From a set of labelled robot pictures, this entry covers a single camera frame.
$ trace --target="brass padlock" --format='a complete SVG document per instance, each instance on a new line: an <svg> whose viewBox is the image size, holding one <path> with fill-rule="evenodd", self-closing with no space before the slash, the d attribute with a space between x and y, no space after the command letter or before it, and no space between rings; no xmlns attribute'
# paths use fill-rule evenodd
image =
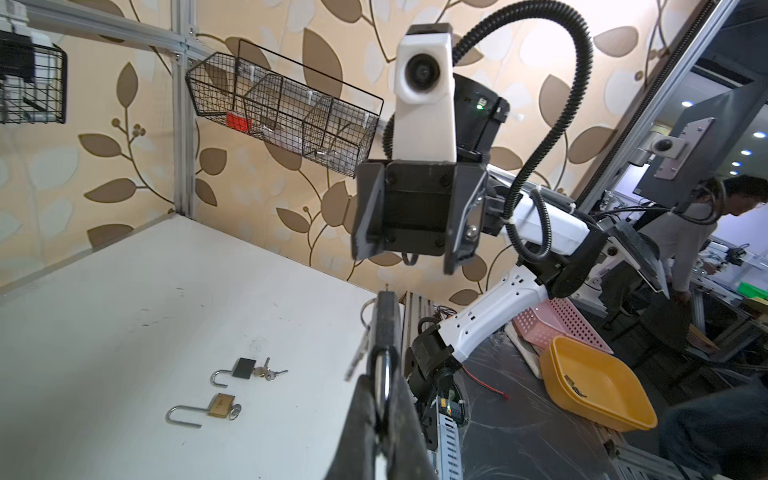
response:
<svg viewBox="0 0 768 480"><path fill-rule="evenodd" d="M206 412L209 416L212 416L212 417L234 420L237 418L237 416L240 414L240 411L243 409L243 407L240 406L240 404L233 405L234 401L235 401L235 397L232 395L227 395L225 393L217 393L216 396L214 396L214 399L211 401L210 406L207 409L203 409L201 407L190 407L188 405L176 405L172 409L168 410L168 413L165 414L165 420L171 425L181 425L184 427L192 427L194 429L198 429L202 427L202 425L200 425L199 423L182 422L181 420L173 420L170 417L170 414L177 409L192 410L194 412Z"/></svg>

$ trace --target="black cable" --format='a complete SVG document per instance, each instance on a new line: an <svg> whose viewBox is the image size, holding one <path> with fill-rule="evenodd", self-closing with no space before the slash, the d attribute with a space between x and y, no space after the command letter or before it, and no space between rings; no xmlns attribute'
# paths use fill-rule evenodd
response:
<svg viewBox="0 0 768 480"><path fill-rule="evenodd" d="M464 401L464 396L462 395L462 391L458 389L458 385L456 385L456 382L454 380L451 380L451 389L453 389L453 391L456 392L456 396L458 397L456 399L456 403L458 403L458 407L462 411L462 421L461 423L459 422L456 422L456 423L458 426L462 427L469 423L469 417L467 416L467 408L464 407L464 404L466 402Z"/></svg>
<svg viewBox="0 0 768 480"><path fill-rule="evenodd" d="M392 160L392 137L395 133L395 114L389 117L389 121L386 122L384 127L384 133L382 134L382 148L384 149L384 155L387 160Z"/></svg>
<svg viewBox="0 0 768 480"><path fill-rule="evenodd" d="M531 190L530 196L533 204L536 206L538 218L541 221L541 247L539 251L533 253L525 246L522 238L518 235L517 227L513 223L507 223L507 235L509 235L509 241L521 257L525 258L528 262L538 263L543 262L551 252L552 225L549 221L549 213L547 213L547 204L541 196L541 191L535 188Z"/></svg>
<svg viewBox="0 0 768 480"><path fill-rule="evenodd" d="M456 65L467 52L495 30L509 23L516 22L517 20L524 20L526 18L544 18L546 20L551 20L568 31L573 38L576 49L576 71L574 73L571 94L568 96L568 101L566 102L560 117L554 123L554 127L552 127L544 140L538 147L536 147L536 150L525 162L523 168L515 176L515 181L513 181L512 185L509 187L509 192L507 193L507 198L504 203L505 219L511 217L512 213L515 211L519 202L519 194L525 182L533 174L536 167L542 160L544 160L545 155L554 147L565 132L565 129L568 128L573 121L576 111L584 98L584 93L587 90L587 83L589 82L589 76L592 69L592 43L589 31L587 30L587 22L571 6L566 5L565 3L556 2L555 0L527 0L525 2L507 5L492 13L458 41L453 48L453 64ZM551 240L551 231L547 232L544 230L545 226L551 228L546 209L538 208L538 210L539 216L541 217L542 239L549 238ZM514 227L507 227L507 235L509 235L510 242L515 245L515 250L518 251L521 257L529 262L541 262L550 253L551 244L546 246L541 245L541 249L539 249L538 253L531 252L525 247Z"/></svg>
<svg viewBox="0 0 768 480"><path fill-rule="evenodd" d="M715 183L717 184L718 190L720 190L720 205L717 205L717 198L715 197L715 194L707 188L705 185L700 185L698 187L699 190L703 190L706 194L710 196L712 199L712 213L709 217L705 219L700 218L692 218L688 217L687 215L684 215L682 212L674 212L675 215L682 218L683 220L691 223L695 223L696 225L714 225L717 223L717 221L720 219L720 217L723 216L723 212L726 208L726 203L728 201L728 192L725 189L725 184L723 183L723 180L721 178L715 177Z"/></svg>
<svg viewBox="0 0 768 480"><path fill-rule="evenodd" d="M411 255L410 259L408 258L408 255L406 253L401 253L400 255L402 257L402 262L407 266L416 265L416 261L419 259L418 253L414 253L413 255Z"/></svg>
<svg viewBox="0 0 768 480"><path fill-rule="evenodd" d="M606 217L608 215L619 214L621 212L649 212L649 211L663 211L668 212L670 209L666 207L624 207L614 208L613 210L606 210L605 212L597 212L594 216L598 219Z"/></svg>

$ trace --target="screw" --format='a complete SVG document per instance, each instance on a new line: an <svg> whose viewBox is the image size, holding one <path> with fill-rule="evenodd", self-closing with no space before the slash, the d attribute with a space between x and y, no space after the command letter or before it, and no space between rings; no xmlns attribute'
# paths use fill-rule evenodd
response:
<svg viewBox="0 0 768 480"><path fill-rule="evenodd" d="M480 234L476 225L470 225L467 227L467 231L464 233L464 238L467 240L474 240Z"/></svg>

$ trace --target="metal bracket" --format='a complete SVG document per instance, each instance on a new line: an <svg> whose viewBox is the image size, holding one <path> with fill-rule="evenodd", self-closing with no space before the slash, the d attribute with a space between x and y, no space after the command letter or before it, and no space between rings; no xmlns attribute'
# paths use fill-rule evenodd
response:
<svg viewBox="0 0 768 480"><path fill-rule="evenodd" d="M714 117L702 118L701 120L692 121L683 127L683 130L680 132L679 140L685 141L686 143L682 146L681 152L676 156L676 158L664 159L664 161L661 162L658 170L656 170L654 177L660 178L662 180L674 180L674 178L677 176L677 173L685 165L685 161L688 160L691 152L694 151L701 139L707 133L707 129L709 129L710 125L714 121Z"/></svg>
<svg viewBox="0 0 768 480"><path fill-rule="evenodd" d="M179 65L182 68L186 68L187 66L184 65L183 58L185 58L185 54L182 51L173 51L171 52L170 61L173 62L174 65Z"/></svg>
<svg viewBox="0 0 768 480"><path fill-rule="evenodd" d="M174 0L194 8L190 0ZM195 59L202 60L213 54L213 50L198 41L190 41L187 35L194 34L196 27L187 26L183 31L139 23L128 18L117 17L87 8L72 2L55 0L21 0L26 5L30 22L36 25L54 25L69 31L84 31L97 35L109 35L125 41L151 45L168 51L187 51Z"/></svg>

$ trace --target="leaf pattern wallpaper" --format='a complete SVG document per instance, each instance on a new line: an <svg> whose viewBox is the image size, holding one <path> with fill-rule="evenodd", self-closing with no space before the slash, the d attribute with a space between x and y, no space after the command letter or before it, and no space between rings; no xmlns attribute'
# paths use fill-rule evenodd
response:
<svg viewBox="0 0 768 480"><path fill-rule="evenodd" d="M382 120L394 111L397 45L414 23L450 22L454 42L508 0L232 0L227 12L198 2L201 41L272 68L310 87L363 104L344 80L384 98ZM590 25L594 69L584 106L533 179L571 194L608 146L633 98L669 53L671 39L697 0L569 0ZM325 75L287 65L256 45L301 61ZM528 20L489 35L462 59L457 72L493 88L511 105L491 150L491 162L518 170L557 119L570 92L574 49L554 23ZM453 276L442 258L402 265L395 253L363 262L349 254L357 207L356 184L272 144L198 119L203 147L225 149L227 169L210 179L213 208L202 201L202 223L369 290L389 285L398 294L422 293L467 305L498 282L516 261L503 237L484 236L478 258ZM371 157L383 157L380 137Z"/></svg>
<svg viewBox="0 0 768 480"><path fill-rule="evenodd" d="M74 3L170 27L170 2ZM116 38L44 33L68 54L67 123L0 128L0 286L172 207L169 58Z"/></svg>

